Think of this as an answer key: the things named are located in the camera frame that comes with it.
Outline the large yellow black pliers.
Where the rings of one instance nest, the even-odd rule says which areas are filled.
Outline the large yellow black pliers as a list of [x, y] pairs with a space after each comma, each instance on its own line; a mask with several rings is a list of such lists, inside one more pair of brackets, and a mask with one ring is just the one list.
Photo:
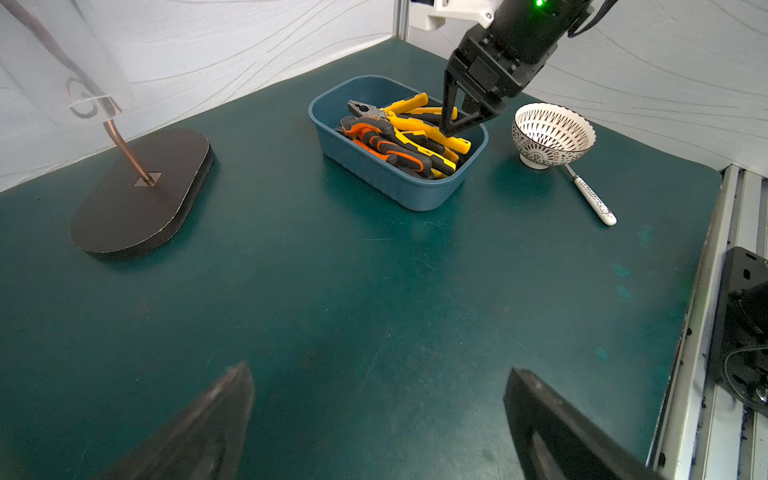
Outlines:
[[[394, 114], [384, 111], [383, 107], [376, 107], [357, 100], [350, 100], [347, 103], [347, 107], [350, 112], [349, 115], [381, 118], [389, 121], [395, 129], [395, 135], [398, 140], [403, 142], [406, 147], [417, 150], [431, 160], [432, 171], [435, 178], [438, 179], [449, 177], [456, 173], [459, 167], [466, 161], [472, 147], [471, 142], [468, 140], [460, 137], [445, 136], [438, 128], [441, 116]], [[353, 142], [367, 149], [357, 141]], [[411, 175], [415, 175], [410, 170], [403, 169], [402, 167], [398, 168], [407, 171]]]

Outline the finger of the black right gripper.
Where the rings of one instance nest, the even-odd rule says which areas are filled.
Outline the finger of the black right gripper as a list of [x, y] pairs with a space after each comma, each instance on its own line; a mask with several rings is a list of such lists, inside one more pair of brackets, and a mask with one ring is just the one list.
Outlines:
[[444, 73], [443, 82], [443, 106], [441, 112], [440, 130], [445, 136], [452, 136], [454, 132], [453, 111], [457, 96], [457, 80], [454, 74], [448, 70]]
[[453, 111], [448, 113], [448, 120], [446, 123], [446, 135], [458, 136], [460, 133], [479, 126], [489, 120], [492, 120], [499, 116], [501, 111], [499, 109], [488, 109], [480, 107], [477, 111], [465, 113], [460, 110], [457, 111], [456, 118], [453, 118]]

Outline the orange black pliers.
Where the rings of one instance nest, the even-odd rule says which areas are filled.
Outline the orange black pliers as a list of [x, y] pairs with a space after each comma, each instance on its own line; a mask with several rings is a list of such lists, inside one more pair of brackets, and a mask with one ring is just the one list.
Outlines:
[[340, 131], [352, 141], [364, 145], [387, 163], [410, 170], [421, 178], [435, 179], [431, 160], [398, 140], [395, 129], [389, 121], [348, 115], [340, 120]]

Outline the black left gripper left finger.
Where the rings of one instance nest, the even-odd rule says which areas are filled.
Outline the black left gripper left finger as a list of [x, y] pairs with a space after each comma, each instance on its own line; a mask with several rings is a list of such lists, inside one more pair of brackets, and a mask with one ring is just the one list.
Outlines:
[[241, 461], [254, 403], [247, 362], [228, 368], [99, 479], [232, 479]]

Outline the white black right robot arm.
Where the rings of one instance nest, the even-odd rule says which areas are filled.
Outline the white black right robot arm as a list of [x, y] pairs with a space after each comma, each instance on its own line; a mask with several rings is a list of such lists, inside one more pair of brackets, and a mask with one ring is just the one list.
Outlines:
[[613, 8], [597, 11], [591, 0], [415, 1], [412, 27], [429, 31], [447, 19], [473, 21], [444, 71], [439, 128], [450, 137], [499, 116], [504, 100], [521, 93], [546, 64], [564, 36], [574, 38], [597, 25]]

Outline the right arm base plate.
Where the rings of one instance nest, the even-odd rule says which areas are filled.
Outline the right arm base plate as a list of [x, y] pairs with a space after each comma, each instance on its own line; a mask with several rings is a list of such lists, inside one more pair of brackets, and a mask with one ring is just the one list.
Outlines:
[[726, 253], [708, 373], [744, 406], [767, 414], [767, 260]]

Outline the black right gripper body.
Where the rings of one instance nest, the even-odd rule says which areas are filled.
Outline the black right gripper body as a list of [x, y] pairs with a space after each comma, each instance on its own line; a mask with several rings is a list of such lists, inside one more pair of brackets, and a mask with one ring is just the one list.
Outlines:
[[446, 105], [472, 117], [496, 117], [591, 14], [589, 1], [503, 1], [488, 27], [468, 30], [446, 66]]

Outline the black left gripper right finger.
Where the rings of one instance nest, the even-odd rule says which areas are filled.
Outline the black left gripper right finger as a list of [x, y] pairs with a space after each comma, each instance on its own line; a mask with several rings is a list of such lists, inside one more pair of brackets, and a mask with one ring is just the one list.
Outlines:
[[530, 370], [511, 370], [504, 406], [526, 479], [661, 477]]

